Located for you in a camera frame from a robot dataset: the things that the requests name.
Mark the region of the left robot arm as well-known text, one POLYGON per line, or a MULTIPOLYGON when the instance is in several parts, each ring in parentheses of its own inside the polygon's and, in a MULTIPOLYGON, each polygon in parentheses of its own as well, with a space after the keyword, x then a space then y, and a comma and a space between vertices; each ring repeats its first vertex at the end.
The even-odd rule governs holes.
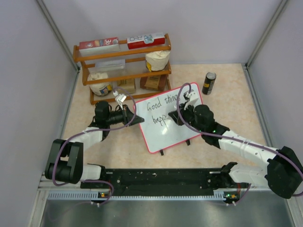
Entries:
POLYGON ((133 112, 127 105, 117 105, 113 110, 107 101, 100 101, 95 105, 95 116, 90 125, 71 138, 53 141, 45 167, 45 178, 53 180, 55 185, 77 184, 91 180, 96 187, 103 187, 107 183, 107 175, 102 173, 102 167, 83 162, 84 151, 94 144, 106 139, 111 126, 122 123, 124 127, 144 122, 144 118, 133 112))

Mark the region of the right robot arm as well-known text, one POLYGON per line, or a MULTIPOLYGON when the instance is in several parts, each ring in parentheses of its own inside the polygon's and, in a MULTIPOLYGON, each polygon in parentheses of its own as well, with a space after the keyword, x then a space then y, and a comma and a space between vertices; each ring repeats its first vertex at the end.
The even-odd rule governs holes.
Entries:
POLYGON ((213 112, 206 105, 186 107, 181 104, 178 110, 169 113, 169 117, 177 125, 186 125, 200 133, 207 144, 234 152, 256 164, 256 166, 228 164, 227 171, 221 175, 224 186, 250 183, 268 186, 271 191, 285 199, 296 195, 295 191, 303 181, 303 166, 291 148, 266 147, 245 139, 216 122, 213 112))

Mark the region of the pink framed whiteboard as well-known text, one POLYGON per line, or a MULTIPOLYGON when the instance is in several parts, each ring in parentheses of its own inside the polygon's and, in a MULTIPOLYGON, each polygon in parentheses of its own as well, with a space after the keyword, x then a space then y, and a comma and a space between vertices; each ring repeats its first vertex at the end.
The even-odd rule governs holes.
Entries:
POLYGON ((169 112, 177 107, 180 88, 165 91, 136 102, 136 115, 144 119, 140 129, 150 153, 155 153, 199 136, 187 126, 178 126, 169 112))

